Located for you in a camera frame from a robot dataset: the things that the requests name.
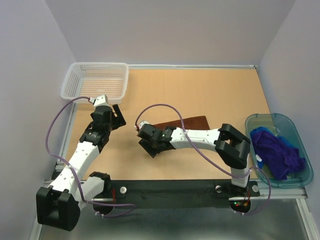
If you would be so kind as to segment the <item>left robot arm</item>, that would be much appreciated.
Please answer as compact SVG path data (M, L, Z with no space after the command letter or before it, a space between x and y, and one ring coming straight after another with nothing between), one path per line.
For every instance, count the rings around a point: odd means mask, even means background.
M95 196L106 197L112 192L111 177L106 173L93 172L85 183L80 183L108 143L111 132L126 125L117 104L100 104L94 108L92 122L67 165L48 187L41 187L36 193L39 224L71 231L79 221L81 210Z

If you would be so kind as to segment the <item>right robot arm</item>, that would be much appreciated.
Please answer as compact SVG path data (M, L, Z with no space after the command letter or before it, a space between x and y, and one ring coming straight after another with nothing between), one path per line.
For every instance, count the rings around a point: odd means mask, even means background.
M201 150L216 152L230 167L231 192L242 195L248 190L248 156L251 141L232 125L224 123L220 128L211 130L167 126L161 130L142 121L135 129L140 138L139 144L152 158L161 152L178 149L193 148L203 158L206 156Z

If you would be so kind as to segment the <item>brown towel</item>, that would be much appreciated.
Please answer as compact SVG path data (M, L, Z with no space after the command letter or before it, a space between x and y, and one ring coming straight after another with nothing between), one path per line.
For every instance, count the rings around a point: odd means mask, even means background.
M184 127L187 131L210 131L211 130L208 124L207 118L204 115L184 118L183 122L184 122ZM178 128L182 129L182 124L179 119L154 124L154 126L162 130L165 127L176 127L177 129ZM182 140L180 140L179 136L181 132L182 130L178 130L177 133L174 134L174 137L173 137L174 141L173 143L171 143L174 149L193 148L192 145L184 136L182 137ZM194 133L192 132L188 134L189 138L198 149L214 151L215 146L213 145L213 143L209 143L208 140L203 141L204 140L203 138L199 138L196 135L197 135L196 132Z

